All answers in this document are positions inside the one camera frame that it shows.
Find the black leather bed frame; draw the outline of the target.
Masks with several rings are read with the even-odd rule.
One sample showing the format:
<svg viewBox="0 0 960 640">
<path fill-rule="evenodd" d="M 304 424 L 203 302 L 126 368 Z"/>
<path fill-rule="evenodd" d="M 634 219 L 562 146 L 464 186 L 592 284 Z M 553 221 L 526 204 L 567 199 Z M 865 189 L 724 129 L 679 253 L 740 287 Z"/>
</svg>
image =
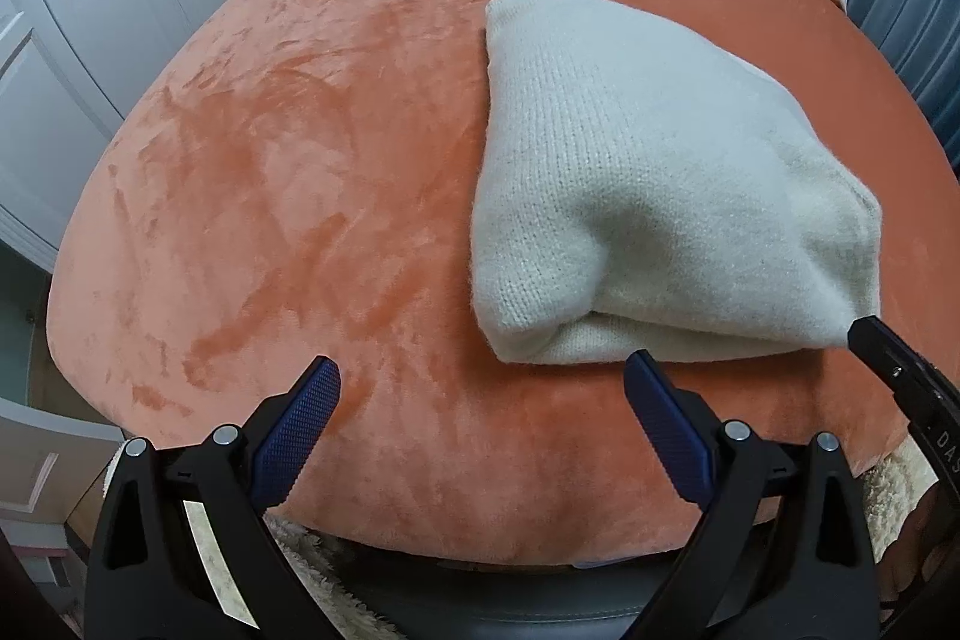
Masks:
<svg viewBox="0 0 960 640">
<path fill-rule="evenodd" d="M 405 638 L 619 638 L 675 551 L 592 567 L 496 567 L 342 541 L 338 580 Z"/>
</svg>

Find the cream knitted sweater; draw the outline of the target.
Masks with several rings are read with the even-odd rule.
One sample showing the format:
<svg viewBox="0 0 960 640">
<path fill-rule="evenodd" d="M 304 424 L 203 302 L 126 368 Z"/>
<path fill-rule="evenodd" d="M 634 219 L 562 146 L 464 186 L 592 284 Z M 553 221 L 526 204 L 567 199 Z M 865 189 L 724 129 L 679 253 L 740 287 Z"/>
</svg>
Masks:
<svg viewBox="0 0 960 640">
<path fill-rule="evenodd" d="M 843 344 L 880 308 L 882 209 L 791 92 L 610 0 L 491 0 L 472 304 L 511 364 Z"/>
</svg>

